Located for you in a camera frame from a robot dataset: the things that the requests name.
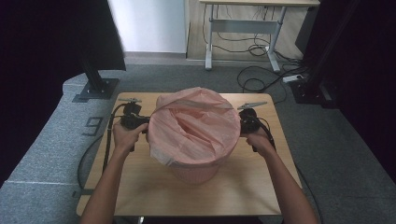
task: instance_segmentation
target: white desk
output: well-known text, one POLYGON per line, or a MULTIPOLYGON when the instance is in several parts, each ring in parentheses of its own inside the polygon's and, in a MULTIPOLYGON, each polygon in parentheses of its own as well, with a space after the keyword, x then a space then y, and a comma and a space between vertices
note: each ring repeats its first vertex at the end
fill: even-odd
POLYGON ((268 58, 274 72, 280 72, 274 54, 275 44, 285 18, 287 7, 317 7, 319 0, 200 0, 200 3, 211 5, 209 17, 209 42, 206 45, 205 69, 212 69, 212 32, 269 34, 274 35, 269 47, 266 47, 268 58), (277 21, 239 21, 213 19, 214 5, 268 6, 282 7, 277 21))

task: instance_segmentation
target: wooden table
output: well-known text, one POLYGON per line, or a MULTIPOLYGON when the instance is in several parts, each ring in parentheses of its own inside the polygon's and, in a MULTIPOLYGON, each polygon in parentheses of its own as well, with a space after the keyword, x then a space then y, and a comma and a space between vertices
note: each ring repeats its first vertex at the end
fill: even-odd
MULTIPOLYGON (((166 93, 125 92, 119 98, 142 100, 140 115, 150 116, 157 97, 166 93)), ((274 136, 276 148, 292 176, 300 184, 273 101, 268 94, 223 93, 234 108, 244 103, 266 101, 255 107, 258 116, 266 119, 274 136)), ((117 101, 115 106, 124 103, 117 101)), ((102 173, 106 133, 93 162, 85 189, 94 189, 102 173)), ((77 213, 82 214, 89 200, 82 195, 77 213)), ((139 138, 135 151, 127 158, 120 182, 115 216, 261 216, 280 215, 276 195, 265 160, 254 153, 240 138, 230 158, 218 173, 201 185, 178 180, 170 169, 149 156, 149 144, 139 138)))
POLYGON ((319 0, 200 0, 200 3, 211 5, 205 57, 206 70, 212 69, 212 32, 220 32, 273 35, 270 45, 265 49, 274 72, 280 72, 274 50, 287 7, 317 7, 320 4, 319 0), (282 9, 277 21, 218 20, 213 18, 214 5, 268 6, 282 7, 282 9))

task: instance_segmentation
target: metal frame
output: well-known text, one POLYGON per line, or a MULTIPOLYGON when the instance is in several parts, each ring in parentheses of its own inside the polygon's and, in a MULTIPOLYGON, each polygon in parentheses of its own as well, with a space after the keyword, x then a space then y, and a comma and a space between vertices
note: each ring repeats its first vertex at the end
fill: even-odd
POLYGON ((212 33, 243 33, 243 34, 269 34, 274 35, 269 47, 265 47, 268 58, 274 72, 280 72, 274 54, 275 44, 282 28, 283 19, 286 14, 286 7, 282 7, 277 21, 236 21, 236 20, 215 20, 213 19, 214 5, 211 5, 209 18, 209 41, 206 44, 205 69, 212 69, 212 33))

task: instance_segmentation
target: wooden tabletop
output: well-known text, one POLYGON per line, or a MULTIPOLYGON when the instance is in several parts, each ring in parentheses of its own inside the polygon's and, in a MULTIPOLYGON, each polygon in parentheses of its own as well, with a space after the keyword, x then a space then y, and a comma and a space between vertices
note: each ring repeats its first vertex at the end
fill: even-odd
MULTIPOLYGON (((166 93, 125 92, 119 98, 142 100, 140 115, 150 116, 159 95, 166 93)), ((301 186, 290 150, 280 126, 273 101, 268 94, 223 93, 234 108, 244 103, 268 102, 255 107, 258 117, 271 126, 277 152, 301 186)), ((93 162, 85 189, 94 189, 102 173, 106 133, 93 162)), ((82 214, 89 200, 81 196, 77 213, 82 214)), ((171 170, 149 156, 144 136, 135 144, 122 171, 115 216, 261 216, 280 215, 274 187, 265 160, 252 152, 245 138, 240 138, 230 158, 218 173, 201 185, 178 180, 171 170)))
POLYGON ((200 0, 209 5, 241 5, 269 7, 317 7, 319 0, 200 0))

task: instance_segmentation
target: gray carpet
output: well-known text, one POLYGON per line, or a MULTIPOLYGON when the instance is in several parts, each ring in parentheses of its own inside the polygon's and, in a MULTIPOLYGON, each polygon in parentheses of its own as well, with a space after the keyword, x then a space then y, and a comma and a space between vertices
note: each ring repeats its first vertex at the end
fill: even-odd
MULTIPOLYGON (((0 189, 1 223, 77 223, 78 163, 84 151, 106 129, 118 93, 124 91, 174 92, 203 87, 217 92, 242 92, 236 82, 240 67, 132 64, 127 72, 103 71, 120 83, 110 100, 72 103, 87 82, 85 76, 64 83, 64 96, 51 118, 0 189), (89 118, 103 118, 96 135, 87 127, 89 118)), ((244 74, 270 83, 276 77, 253 69, 244 74)), ((248 83, 250 88, 261 84, 248 83)), ((295 163, 317 198, 324 223, 395 223, 396 186, 370 149, 337 109, 297 105, 290 88, 270 88, 276 111, 295 163)), ((83 161, 84 182, 98 144, 83 161)), ((304 192, 316 208, 303 182, 304 192)), ((264 223, 280 223, 280 217, 262 217, 264 223)))

